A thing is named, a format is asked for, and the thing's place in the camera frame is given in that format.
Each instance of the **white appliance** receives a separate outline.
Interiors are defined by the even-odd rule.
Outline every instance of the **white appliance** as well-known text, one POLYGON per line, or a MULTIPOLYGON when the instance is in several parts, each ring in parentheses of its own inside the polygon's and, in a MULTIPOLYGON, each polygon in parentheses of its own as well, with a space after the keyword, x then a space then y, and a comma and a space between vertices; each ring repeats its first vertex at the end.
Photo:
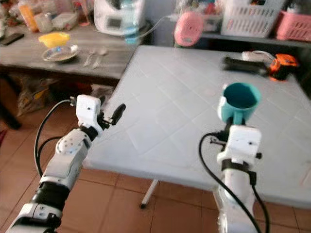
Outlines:
MULTIPOLYGON (((126 14, 121 9, 122 0, 95 0, 94 22, 98 31, 110 35, 124 36, 129 32, 122 29, 122 22, 126 14)), ((145 25, 145 0, 133 0, 134 21, 136 29, 145 25)))

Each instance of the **teal cup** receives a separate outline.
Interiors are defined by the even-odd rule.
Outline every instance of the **teal cup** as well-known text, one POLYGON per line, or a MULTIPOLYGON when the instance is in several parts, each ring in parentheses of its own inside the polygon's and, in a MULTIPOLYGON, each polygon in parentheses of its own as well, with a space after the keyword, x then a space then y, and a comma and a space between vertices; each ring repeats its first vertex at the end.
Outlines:
POLYGON ((225 123, 232 117, 234 125, 246 122, 261 99, 259 90, 248 83, 233 83, 224 89, 218 105, 218 117, 225 123))

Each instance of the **pink basket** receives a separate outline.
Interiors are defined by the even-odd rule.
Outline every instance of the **pink basket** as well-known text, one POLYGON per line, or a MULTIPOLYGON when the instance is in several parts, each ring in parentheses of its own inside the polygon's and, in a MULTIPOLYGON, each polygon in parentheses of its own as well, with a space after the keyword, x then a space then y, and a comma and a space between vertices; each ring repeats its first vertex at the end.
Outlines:
POLYGON ((276 38, 311 41, 311 16, 281 11, 276 38))

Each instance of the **white table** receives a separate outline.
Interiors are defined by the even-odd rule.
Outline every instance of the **white table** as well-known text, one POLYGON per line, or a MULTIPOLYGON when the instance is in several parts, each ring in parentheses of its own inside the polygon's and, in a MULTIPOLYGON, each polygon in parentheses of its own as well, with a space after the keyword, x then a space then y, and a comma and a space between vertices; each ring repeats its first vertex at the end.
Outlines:
MULTIPOLYGON (((140 46, 105 108, 125 103, 117 126, 96 139, 84 166, 211 190, 215 181, 198 158, 202 135, 222 130, 216 113, 225 83, 255 85, 262 101, 248 121, 263 138, 257 190, 267 201, 311 208, 311 104, 291 77, 279 83, 222 71, 225 55, 240 54, 140 46)), ((218 175, 216 150, 207 162, 218 175)))

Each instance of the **plate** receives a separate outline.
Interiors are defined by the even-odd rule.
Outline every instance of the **plate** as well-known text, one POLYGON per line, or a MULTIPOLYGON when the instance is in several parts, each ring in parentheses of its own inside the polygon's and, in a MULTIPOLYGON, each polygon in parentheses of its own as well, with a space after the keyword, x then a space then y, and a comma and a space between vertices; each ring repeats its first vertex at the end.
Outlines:
POLYGON ((79 53, 77 45, 56 46, 46 50, 42 58, 48 62, 67 62, 79 53))

